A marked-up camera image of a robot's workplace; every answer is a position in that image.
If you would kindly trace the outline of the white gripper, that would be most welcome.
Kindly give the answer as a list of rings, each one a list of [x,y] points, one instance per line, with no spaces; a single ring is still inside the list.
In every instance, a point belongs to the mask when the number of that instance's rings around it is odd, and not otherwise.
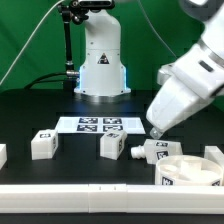
[[[193,45],[173,64],[163,66],[158,76],[162,86],[146,113],[153,139],[160,139],[170,128],[224,95],[224,58],[205,43]]]

